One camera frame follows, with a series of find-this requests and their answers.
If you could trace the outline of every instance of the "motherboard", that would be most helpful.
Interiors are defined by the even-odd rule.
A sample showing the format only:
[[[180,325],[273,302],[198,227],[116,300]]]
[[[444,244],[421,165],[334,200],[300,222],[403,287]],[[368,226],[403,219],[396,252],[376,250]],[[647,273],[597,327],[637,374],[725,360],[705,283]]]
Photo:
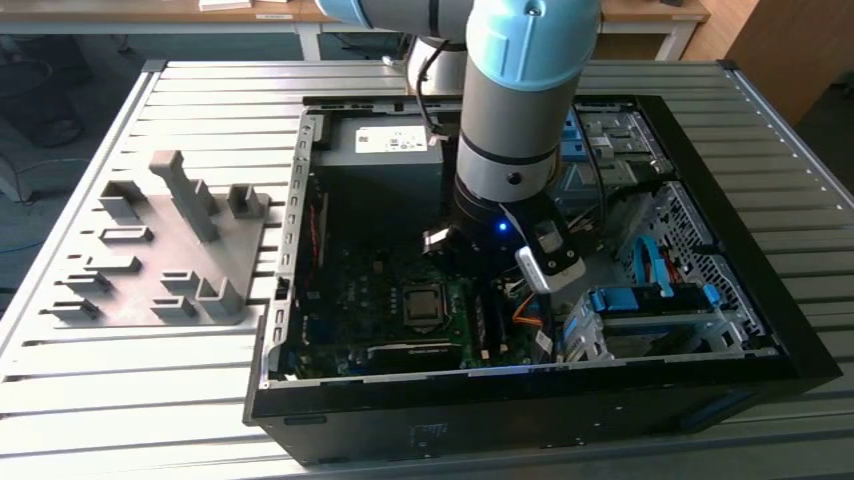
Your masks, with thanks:
[[[536,330],[511,322],[509,278],[479,284],[444,274],[417,242],[332,252],[306,293],[304,340],[314,348],[298,377],[529,363]]]

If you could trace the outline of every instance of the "slotted metal table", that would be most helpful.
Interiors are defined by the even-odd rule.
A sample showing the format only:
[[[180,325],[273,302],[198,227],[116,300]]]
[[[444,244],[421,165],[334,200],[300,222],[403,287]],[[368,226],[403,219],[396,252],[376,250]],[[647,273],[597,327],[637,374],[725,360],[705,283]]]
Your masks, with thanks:
[[[854,201],[737,71],[713,63],[593,62],[579,93],[664,97],[846,376],[697,435],[304,470],[241,423],[254,322],[53,329],[40,292],[69,261],[98,185],[130,174],[161,190],[145,175],[146,152],[178,149],[188,176],[212,190],[252,183],[276,202],[249,295],[262,300],[301,97],[403,94],[405,79],[374,62],[146,67],[0,322],[0,477],[704,479],[854,472]]]

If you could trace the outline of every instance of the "power supply label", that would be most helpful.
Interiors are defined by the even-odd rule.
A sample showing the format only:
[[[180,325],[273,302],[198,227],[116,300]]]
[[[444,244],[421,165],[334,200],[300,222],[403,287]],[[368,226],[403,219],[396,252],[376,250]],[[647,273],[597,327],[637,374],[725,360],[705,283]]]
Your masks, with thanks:
[[[356,153],[425,151],[427,130],[420,125],[362,127],[356,130]]]

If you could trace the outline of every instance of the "wall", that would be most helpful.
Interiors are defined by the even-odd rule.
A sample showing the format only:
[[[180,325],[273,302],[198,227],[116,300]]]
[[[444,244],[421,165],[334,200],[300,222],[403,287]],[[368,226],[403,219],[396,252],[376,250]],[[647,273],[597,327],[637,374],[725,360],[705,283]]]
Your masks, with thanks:
[[[759,0],[700,0],[711,13],[699,26],[681,56],[683,60],[717,60],[729,50],[735,37]]]
[[[725,58],[793,125],[854,65],[854,0],[761,0]]]

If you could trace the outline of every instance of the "open pc tower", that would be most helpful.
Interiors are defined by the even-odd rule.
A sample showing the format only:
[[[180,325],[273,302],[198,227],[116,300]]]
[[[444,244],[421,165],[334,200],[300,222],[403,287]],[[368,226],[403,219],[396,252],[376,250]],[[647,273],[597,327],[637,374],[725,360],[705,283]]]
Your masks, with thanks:
[[[839,376],[660,98],[576,97],[549,193],[587,273],[549,330],[517,271],[429,258],[455,139],[407,97],[305,102],[245,404],[300,463],[696,432]]]

